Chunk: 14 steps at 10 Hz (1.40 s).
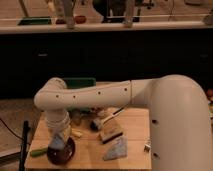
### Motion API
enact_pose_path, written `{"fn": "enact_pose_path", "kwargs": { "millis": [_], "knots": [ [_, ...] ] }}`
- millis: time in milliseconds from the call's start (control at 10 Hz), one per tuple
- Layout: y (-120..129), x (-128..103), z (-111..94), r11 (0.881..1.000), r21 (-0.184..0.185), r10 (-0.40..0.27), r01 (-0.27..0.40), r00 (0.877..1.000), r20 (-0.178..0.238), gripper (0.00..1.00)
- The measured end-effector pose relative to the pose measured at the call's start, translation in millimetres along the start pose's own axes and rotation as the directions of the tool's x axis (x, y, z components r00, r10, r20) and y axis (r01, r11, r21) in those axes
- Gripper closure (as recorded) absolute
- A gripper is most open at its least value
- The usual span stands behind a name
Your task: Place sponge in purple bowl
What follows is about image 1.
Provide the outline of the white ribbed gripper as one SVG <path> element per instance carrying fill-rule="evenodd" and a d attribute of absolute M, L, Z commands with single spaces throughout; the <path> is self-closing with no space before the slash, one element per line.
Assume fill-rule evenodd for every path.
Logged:
<path fill-rule="evenodd" d="M 65 109 L 45 111 L 45 122 L 52 137 L 59 135 L 67 141 L 71 134 L 70 117 Z"/>

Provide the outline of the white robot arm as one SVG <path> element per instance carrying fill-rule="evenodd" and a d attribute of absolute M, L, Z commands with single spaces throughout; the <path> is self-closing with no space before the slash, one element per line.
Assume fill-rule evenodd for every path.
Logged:
<path fill-rule="evenodd" d="M 52 78 L 36 93 L 34 104 L 64 115 L 69 107 L 146 108 L 150 117 L 152 171 L 213 171 L 213 140 L 207 97 L 183 75 L 131 80 L 69 89 Z"/>

